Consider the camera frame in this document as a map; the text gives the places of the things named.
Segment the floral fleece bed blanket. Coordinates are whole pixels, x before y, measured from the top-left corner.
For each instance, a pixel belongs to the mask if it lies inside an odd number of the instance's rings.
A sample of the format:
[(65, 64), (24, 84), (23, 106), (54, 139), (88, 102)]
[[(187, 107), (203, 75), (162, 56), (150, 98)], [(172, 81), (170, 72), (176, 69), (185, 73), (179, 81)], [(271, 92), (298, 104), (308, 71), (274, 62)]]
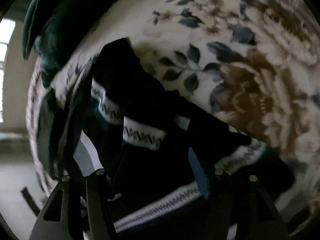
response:
[(165, 90), (278, 152), (294, 176), (275, 202), (287, 239), (319, 239), (317, 22), (290, 0), (85, 0), (80, 19), (87, 34), (50, 86), (39, 55), (29, 86), (27, 131), (48, 198), (78, 174), (77, 90), (103, 47), (126, 38)]

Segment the black underwear with patterned waistband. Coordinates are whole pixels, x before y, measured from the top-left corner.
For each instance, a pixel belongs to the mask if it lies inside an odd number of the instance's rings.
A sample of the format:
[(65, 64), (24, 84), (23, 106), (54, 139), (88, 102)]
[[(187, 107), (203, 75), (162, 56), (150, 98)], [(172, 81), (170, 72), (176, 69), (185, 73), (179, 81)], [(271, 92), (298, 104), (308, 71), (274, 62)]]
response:
[(93, 58), (77, 93), (71, 124), (89, 137), (105, 170), (112, 239), (209, 239), (189, 149), (202, 165), (231, 175), (270, 148), (165, 90), (126, 38)]

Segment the bright window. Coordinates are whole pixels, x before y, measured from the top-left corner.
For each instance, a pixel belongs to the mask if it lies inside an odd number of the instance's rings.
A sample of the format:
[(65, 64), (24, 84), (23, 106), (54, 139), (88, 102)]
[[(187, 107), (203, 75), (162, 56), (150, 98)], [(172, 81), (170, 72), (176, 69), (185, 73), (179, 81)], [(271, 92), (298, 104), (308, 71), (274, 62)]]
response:
[(3, 83), (5, 72), (5, 60), (8, 46), (15, 30), (16, 22), (7, 18), (1, 20), (0, 25), (0, 120), (3, 122)]

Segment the dark teal garment pile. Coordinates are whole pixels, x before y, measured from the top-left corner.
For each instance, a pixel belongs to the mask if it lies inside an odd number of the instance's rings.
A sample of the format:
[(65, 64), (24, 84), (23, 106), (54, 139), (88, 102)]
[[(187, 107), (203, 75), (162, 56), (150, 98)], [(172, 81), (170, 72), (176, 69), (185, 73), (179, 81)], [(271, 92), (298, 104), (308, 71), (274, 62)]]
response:
[(24, 20), (22, 54), (35, 49), (40, 56), (41, 77), (49, 87), (54, 76), (86, 36), (80, 19), (85, 0), (32, 0)]

